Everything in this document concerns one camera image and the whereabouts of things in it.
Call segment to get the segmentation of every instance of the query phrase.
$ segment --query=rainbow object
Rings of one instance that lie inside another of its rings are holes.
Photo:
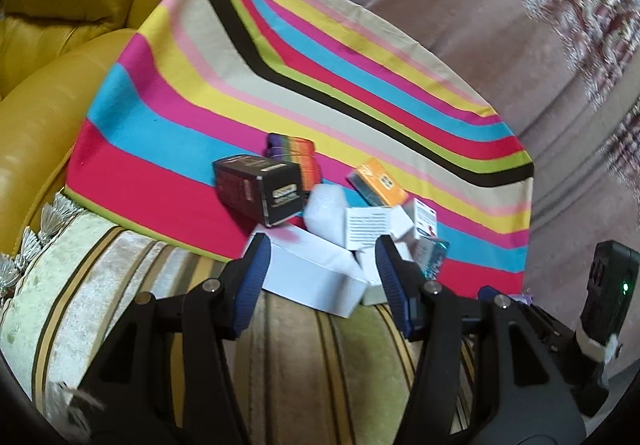
[[[314,157],[316,146],[311,140],[295,136],[269,133],[265,156],[287,160],[300,165],[302,188],[308,194],[317,183],[322,183],[322,172]]]
[[[438,213],[438,279],[519,293],[533,164],[487,102],[414,40],[348,0],[163,0],[98,91],[66,192],[202,255],[242,255],[211,162],[260,154],[268,133],[313,140],[323,181],[376,158]]]

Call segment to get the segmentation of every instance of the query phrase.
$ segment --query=blue gripper pad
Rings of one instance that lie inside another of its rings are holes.
[[[270,263],[271,240],[266,234],[255,234],[241,260],[242,267],[246,266],[246,272],[238,287],[234,303],[233,329],[237,335],[251,322]]]
[[[418,288],[424,283],[424,276],[415,263],[402,260],[388,235],[381,235],[376,241],[376,267],[396,328],[411,340],[417,332],[411,305],[420,302]]]

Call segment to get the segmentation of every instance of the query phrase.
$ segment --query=yellow leather sofa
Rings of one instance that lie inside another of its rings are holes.
[[[38,230],[101,81],[160,1],[0,3],[0,252]]]

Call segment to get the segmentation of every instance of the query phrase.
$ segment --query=blue stripe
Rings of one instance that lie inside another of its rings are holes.
[[[474,126],[459,118],[449,117],[449,115],[419,101],[394,85],[354,66],[309,38],[281,18],[264,0],[252,0],[252,2],[271,29],[296,51],[323,66],[328,71],[379,96],[390,104],[420,118],[420,120],[453,135],[476,142],[492,142],[507,136],[513,136],[513,133],[503,122],[487,126]]]
[[[121,151],[211,186],[214,184],[211,162],[251,152],[156,114],[140,99],[129,74],[120,64],[115,64],[108,73],[87,118]],[[350,206],[366,205],[356,191],[343,189]],[[438,224],[438,232],[451,243],[451,259],[510,272],[524,269],[526,247],[506,250],[442,223]]]

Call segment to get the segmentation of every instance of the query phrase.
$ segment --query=bolt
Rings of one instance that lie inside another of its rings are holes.
[[[207,279],[207,281],[202,283],[202,289],[204,291],[208,291],[209,293],[213,293],[216,290],[219,290],[222,286],[222,283],[218,279]]]
[[[437,295],[442,291],[442,285],[438,281],[427,281],[422,285],[422,289],[433,295]]]
[[[505,309],[511,306],[511,297],[500,293],[494,297],[494,302],[496,306]]]
[[[145,305],[145,304],[149,304],[153,298],[154,296],[153,294],[151,294],[151,292],[141,291],[139,294],[136,295],[136,298],[134,300],[136,301],[136,304]]]

